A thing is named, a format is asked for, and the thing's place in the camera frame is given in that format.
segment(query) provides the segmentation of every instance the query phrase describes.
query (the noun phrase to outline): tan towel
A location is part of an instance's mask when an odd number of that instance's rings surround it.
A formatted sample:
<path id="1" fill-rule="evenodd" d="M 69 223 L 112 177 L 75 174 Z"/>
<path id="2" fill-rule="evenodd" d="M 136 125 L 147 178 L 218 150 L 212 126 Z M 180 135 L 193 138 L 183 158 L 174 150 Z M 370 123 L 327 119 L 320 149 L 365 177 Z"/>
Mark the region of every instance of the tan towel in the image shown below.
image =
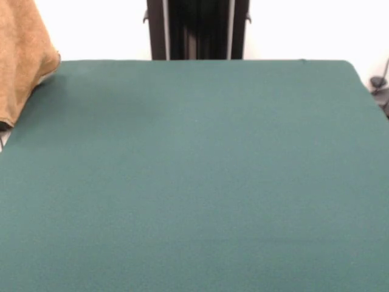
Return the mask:
<path id="1" fill-rule="evenodd" d="M 0 122 L 13 127 L 34 87 L 59 64 L 34 0 L 0 0 Z"/>

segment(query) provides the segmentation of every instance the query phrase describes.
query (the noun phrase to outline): black frame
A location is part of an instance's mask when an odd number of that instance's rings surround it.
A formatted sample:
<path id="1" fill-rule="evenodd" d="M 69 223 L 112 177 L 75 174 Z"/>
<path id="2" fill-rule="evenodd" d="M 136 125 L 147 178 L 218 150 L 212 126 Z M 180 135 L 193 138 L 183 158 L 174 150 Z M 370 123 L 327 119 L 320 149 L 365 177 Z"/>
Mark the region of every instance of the black frame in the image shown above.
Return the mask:
<path id="1" fill-rule="evenodd" d="M 249 0 L 235 0 L 235 15 L 233 23 L 231 59 L 243 59 L 244 34 L 246 18 L 249 11 Z M 163 0 L 147 0 L 148 24 L 150 30 L 151 55 L 153 60 L 166 60 L 164 4 Z M 172 59 L 179 59 L 179 54 L 173 54 Z"/>

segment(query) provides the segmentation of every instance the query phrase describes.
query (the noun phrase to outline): felt surface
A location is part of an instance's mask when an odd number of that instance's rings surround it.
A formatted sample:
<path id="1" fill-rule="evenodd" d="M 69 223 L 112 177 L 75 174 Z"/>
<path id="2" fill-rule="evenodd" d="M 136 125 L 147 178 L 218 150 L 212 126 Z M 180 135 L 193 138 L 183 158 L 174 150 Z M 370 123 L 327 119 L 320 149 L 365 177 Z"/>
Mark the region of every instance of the felt surface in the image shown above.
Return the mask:
<path id="1" fill-rule="evenodd" d="M 0 291 L 389 290 L 388 123 L 342 61 L 76 61 L 0 155 Z"/>

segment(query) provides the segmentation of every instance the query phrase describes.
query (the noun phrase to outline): green felt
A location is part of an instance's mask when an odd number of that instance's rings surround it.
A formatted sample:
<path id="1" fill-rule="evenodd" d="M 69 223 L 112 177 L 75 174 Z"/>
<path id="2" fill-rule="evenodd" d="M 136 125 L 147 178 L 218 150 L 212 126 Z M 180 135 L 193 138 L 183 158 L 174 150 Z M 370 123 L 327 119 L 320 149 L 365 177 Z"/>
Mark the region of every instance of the green felt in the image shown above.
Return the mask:
<path id="1" fill-rule="evenodd" d="M 0 155 L 0 291 L 389 291 L 389 124 L 342 61 L 75 61 Z"/>

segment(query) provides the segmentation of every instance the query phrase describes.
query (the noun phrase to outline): table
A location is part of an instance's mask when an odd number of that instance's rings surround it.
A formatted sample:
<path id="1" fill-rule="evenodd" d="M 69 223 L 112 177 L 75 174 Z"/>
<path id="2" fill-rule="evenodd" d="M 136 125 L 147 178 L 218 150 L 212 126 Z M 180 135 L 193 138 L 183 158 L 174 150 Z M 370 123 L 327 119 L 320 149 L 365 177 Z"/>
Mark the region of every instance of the table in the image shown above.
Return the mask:
<path id="1" fill-rule="evenodd" d="M 0 291 L 389 289 L 389 132 L 344 61 L 72 61 L 0 155 Z"/>

